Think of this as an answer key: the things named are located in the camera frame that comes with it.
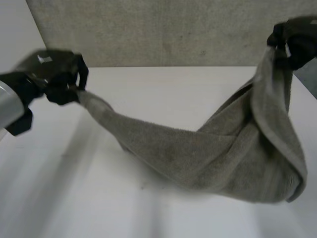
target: gray wall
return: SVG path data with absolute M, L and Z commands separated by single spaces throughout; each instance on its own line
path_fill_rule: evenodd
M 256 65 L 275 23 L 317 0 L 27 0 L 47 47 L 88 66 Z

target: robotic arm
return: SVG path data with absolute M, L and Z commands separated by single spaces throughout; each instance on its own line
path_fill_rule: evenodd
M 317 16 L 276 24 L 267 44 L 282 50 L 287 44 L 289 48 L 291 56 L 276 59 L 276 66 L 302 67 L 317 57 Z M 28 106 L 44 94 L 58 105 L 78 101 L 76 90 L 85 90 L 87 76 L 81 55 L 59 50 L 34 52 L 13 72 L 0 75 L 0 129 L 6 128 L 13 135 L 28 131 L 33 117 Z
M 35 98 L 46 94 L 58 105 L 77 101 L 76 90 L 85 89 L 87 76 L 81 55 L 59 50 L 32 53 L 13 72 L 0 75 L 0 128 L 12 135 L 28 131 L 33 117 L 28 106 Z

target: silver metal cylinder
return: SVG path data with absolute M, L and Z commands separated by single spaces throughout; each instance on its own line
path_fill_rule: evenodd
M 10 125 L 23 114 L 24 107 L 19 96 L 0 81 L 0 129 Z

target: towel fold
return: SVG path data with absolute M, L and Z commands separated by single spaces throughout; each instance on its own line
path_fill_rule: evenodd
M 197 131 L 161 126 L 116 113 L 96 95 L 80 104 L 121 146 L 178 185 L 251 202 L 293 201 L 307 169 L 288 117 L 292 72 L 274 67 L 267 48 L 254 77 Z

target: white tabletop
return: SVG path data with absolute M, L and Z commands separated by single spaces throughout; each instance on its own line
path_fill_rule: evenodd
M 196 130 L 254 67 L 91 68 L 87 89 L 116 111 Z M 317 234 L 317 101 L 294 77 L 290 117 L 308 165 L 293 203 L 250 204 L 171 184 L 79 105 L 41 99 L 33 129 L 0 143 L 1 238 L 310 238 Z

